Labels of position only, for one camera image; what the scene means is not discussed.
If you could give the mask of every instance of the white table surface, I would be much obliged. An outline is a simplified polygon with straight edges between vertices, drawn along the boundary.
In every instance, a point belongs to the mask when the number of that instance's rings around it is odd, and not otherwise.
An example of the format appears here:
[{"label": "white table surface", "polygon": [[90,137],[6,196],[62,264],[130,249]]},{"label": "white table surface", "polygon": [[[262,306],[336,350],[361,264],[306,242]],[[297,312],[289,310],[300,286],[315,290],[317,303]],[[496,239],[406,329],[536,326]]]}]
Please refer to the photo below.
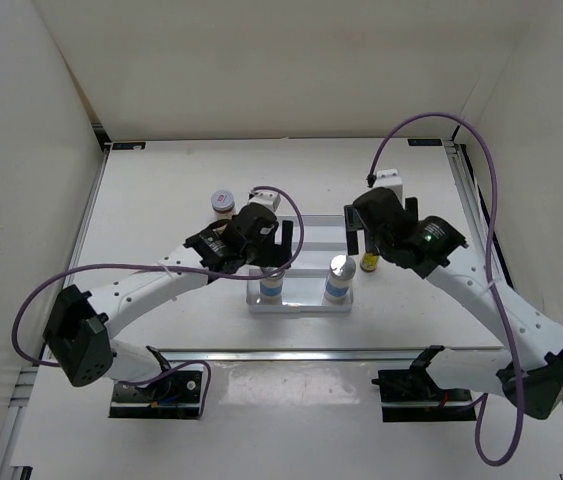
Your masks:
[{"label": "white table surface", "polygon": [[[73,388],[42,368],[14,465],[32,480],[558,480],[563,407],[526,418],[517,454],[492,468],[474,448],[474,422],[382,423],[373,362],[213,364],[200,421],[107,417],[112,382]],[[491,398],[486,452],[500,456],[514,407]]]},{"label": "white table surface", "polygon": [[[341,215],[366,191],[380,140],[244,140],[148,142],[112,151],[79,264],[153,263],[213,220],[210,195],[225,188],[243,206],[256,185],[285,189],[303,214]],[[388,143],[380,168],[397,168],[404,195],[417,196],[422,217],[438,215],[470,241],[444,147]],[[282,204],[280,214],[290,214]],[[118,271],[77,276],[81,289],[110,283]],[[411,271],[382,263],[354,280],[345,318],[261,318],[249,313],[245,283],[218,281],[186,293],[118,337],[175,349],[497,347],[500,343],[442,291]]]},{"label": "white table surface", "polygon": [[[151,263],[212,219],[210,194],[273,184],[305,214],[340,214],[365,190],[378,144],[365,140],[149,142],[113,151],[81,252],[90,262]],[[444,149],[389,144],[422,216],[436,214],[469,238]],[[282,206],[281,213],[290,213]],[[116,272],[79,275],[82,288]],[[386,263],[355,277],[345,318],[261,318],[248,313],[245,284],[219,281],[181,296],[124,330],[140,345],[184,349],[495,347],[499,343],[443,292]],[[558,479],[563,473],[563,408],[526,419],[521,445],[500,469],[473,445],[474,422],[384,424],[370,383],[385,364],[213,362],[201,421],[109,419],[112,383],[76,389],[59,369],[41,368],[13,456],[32,479]],[[514,409],[491,399],[484,445],[500,455]]]}]

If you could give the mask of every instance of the clear plastic tray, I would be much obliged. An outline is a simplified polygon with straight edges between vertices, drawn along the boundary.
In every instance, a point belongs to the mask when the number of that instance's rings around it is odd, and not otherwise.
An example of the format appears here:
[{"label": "clear plastic tray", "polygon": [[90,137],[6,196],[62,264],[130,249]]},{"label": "clear plastic tray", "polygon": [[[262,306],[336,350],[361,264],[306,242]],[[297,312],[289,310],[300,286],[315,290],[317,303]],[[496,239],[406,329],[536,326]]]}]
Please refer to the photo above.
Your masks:
[{"label": "clear plastic tray", "polygon": [[[299,238],[296,217],[278,217],[279,222],[292,220],[294,235]],[[350,312],[353,303],[352,287],[342,303],[333,303],[323,296],[325,282],[328,277],[332,257],[345,254],[345,222],[342,215],[305,215],[305,241],[303,251],[283,279],[283,293],[276,302],[262,300],[259,293],[259,281],[247,282],[246,302],[251,312],[288,313],[301,312],[346,313]],[[260,273],[251,269],[250,273]]]},{"label": "clear plastic tray", "polygon": [[[250,270],[252,275],[258,269]],[[249,280],[246,301],[251,312],[260,313],[299,313],[330,312],[345,313],[352,309],[352,287],[343,299],[343,303],[333,303],[323,296],[328,270],[290,269],[283,279],[281,298],[270,302],[262,300],[259,293],[259,281]]]}]

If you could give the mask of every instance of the black bracket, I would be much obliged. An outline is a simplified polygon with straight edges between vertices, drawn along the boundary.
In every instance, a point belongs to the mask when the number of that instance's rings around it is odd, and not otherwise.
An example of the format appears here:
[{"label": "black bracket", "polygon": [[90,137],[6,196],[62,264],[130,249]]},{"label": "black bracket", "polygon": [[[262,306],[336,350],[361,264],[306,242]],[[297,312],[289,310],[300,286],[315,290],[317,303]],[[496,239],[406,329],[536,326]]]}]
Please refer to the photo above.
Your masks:
[{"label": "black bracket", "polygon": [[292,256],[293,223],[281,224],[281,243],[275,243],[279,222],[263,205],[251,203],[231,220],[209,225],[183,244],[202,258],[201,265],[213,272],[235,273],[245,264],[280,267]]},{"label": "black bracket", "polygon": [[115,384],[110,418],[174,419],[199,418],[203,372],[179,370],[160,383],[158,389]]},{"label": "black bracket", "polygon": [[419,221],[416,197],[405,206],[393,190],[377,187],[344,207],[348,252],[358,253],[356,231],[363,229],[369,251],[378,252],[389,263],[411,269],[421,278],[439,265],[447,266],[447,257],[459,246],[467,246],[465,237],[439,217]]},{"label": "black bracket", "polygon": [[145,142],[114,142],[112,150],[145,150]]},{"label": "black bracket", "polygon": [[469,390],[429,389],[411,370],[379,370],[372,380],[379,387],[384,423],[465,422],[476,420]]},{"label": "black bracket", "polygon": [[88,302],[90,292],[70,285],[57,295],[43,338],[74,387],[89,385],[112,366],[105,314]]},{"label": "black bracket", "polygon": [[[526,372],[523,377],[526,415],[539,420],[548,418],[552,410],[563,400],[563,349],[557,355],[545,356],[546,366]],[[499,370],[503,393],[513,405],[517,404],[517,390],[512,364]]]}]

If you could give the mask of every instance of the cable clip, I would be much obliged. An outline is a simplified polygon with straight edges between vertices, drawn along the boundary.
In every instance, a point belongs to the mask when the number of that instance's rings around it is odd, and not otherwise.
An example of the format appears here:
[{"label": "cable clip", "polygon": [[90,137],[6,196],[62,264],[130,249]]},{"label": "cable clip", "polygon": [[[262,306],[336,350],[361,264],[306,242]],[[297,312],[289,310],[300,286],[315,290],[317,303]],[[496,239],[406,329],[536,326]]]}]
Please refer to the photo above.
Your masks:
[{"label": "cable clip", "polygon": [[472,301],[469,302],[469,303],[472,303],[472,302],[480,299],[483,295],[485,295],[486,293],[488,293],[490,291],[490,289],[494,286],[495,283],[500,282],[501,280],[503,280],[502,277],[493,278],[492,281],[490,283],[488,283],[481,292],[477,293],[475,295],[475,297],[472,299]]},{"label": "cable clip", "polygon": [[[166,265],[165,263],[163,263],[163,262],[161,262],[161,261],[157,262],[157,265],[159,265],[160,267],[163,267],[163,271],[165,272],[165,274],[166,274],[168,277],[170,277],[170,280],[172,280],[172,282],[174,283],[174,280],[175,280],[176,277],[175,277],[174,274],[172,273],[172,270],[170,270],[170,269],[168,268],[168,265]],[[171,296],[171,297],[170,297],[170,300],[172,300],[173,302],[174,302],[176,299],[177,299],[176,296]]]},{"label": "cable clip", "polygon": [[374,182],[377,181],[377,176],[374,173],[370,173],[365,179],[368,182],[368,188],[372,188],[374,187]]}]

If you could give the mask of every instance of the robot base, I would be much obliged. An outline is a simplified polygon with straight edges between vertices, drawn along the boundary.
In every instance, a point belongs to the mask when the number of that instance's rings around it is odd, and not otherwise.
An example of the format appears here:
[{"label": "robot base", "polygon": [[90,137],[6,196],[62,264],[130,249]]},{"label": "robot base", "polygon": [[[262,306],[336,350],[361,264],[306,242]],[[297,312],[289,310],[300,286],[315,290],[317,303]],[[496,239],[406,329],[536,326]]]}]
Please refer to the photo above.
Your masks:
[{"label": "robot base", "polygon": [[379,386],[384,423],[465,422],[476,420],[469,390],[431,392],[413,379],[409,370],[380,370],[372,380]]},{"label": "robot base", "polygon": [[142,389],[116,384],[110,402],[110,418],[193,420],[199,418],[202,372],[181,370],[168,377],[172,390],[155,402]]}]

